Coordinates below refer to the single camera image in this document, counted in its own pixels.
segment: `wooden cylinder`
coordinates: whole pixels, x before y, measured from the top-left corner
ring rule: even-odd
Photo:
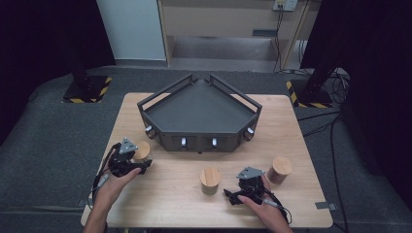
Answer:
[[[219,183],[222,175],[218,169],[208,167],[203,169],[200,174],[200,181],[202,182],[202,192],[206,195],[213,195],[218,191]]]
[[[151,156],[151,146],[145,142],[140,141],[136,143],[137,150],[133,155],[133,159],[138,162],[146,161],[148,159],[152,159]]]
[[[273,159],[272,166],[267,172],[267,178],[272,183],[282,183],[283,180],[292,172],[292,163],[283,156],[277,156]]]

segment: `wall socket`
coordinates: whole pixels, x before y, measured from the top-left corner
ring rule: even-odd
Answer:
[[[298,0],[275,0],[273,4],[273,11],[280,11],[281,9],[279,6],[283,7],[283,11],[285,12],[293,12],[296,8]]]

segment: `black fabric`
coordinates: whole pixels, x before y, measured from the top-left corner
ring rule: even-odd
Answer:
[[[410,209],[411,9],[410,1],[323,1],[301,65],[318,69],[323,59],[334,59],[335,67],[349,73],[345,104],[351,106],[355,127],[364,134],[363,146],[369,147]],[[339,24],[342,18],[349,25],[344,30]],[[329,50],[333,40],[338,43]]]
[[[69,53],[47,18],[66,35]],[[3,0],[0,25],[0,145],[36,86],[72,73],[72,58],[84,69],[115,64],[94,0]]]

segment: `hexagonal black box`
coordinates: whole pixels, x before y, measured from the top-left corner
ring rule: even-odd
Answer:
[[[150,139],[166,150],[199,153],[231,152],[250,141],[262,108],[215,75],[209,80],[187,75],[137,106]]]

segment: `carpeted floor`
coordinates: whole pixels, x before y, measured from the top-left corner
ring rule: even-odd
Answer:
[[[61,103],[62,95],[72,81],[70,76],[44,83],[33,93],[18,124],[0,148],[1,232],[81,232],[82,208],[77,209],[76,204],[88,196],[124,94],[154,92],[188,73],[199,79],[211,74],[111,67],[94,69],[89,73],[113,78],[101,103]],[[247,94],[289,95],[286,81],[304,79],[297,75],[252,72],[213,74]],[[334,105],[333,109],[294,110],[296,117],[302,118],[338,111],[339,108]],[[334,117],[321,116],[300,121],[302,133],[324,125]],[[307,136],[305,142],[327,202],[338,206],[338,210],[332,212],[333,220],[343,226],[341,205],[333,178],[329,130],[330,127]],[[350,232],[412,232],[411,211],[384,177],[367,173],[343,121],[334,125],[333,143]],[[34,206],[59,206],[66,209],[51,213],[21,208]],[[329,229],[310,229],[310,232],[341,230],[332,226]]]

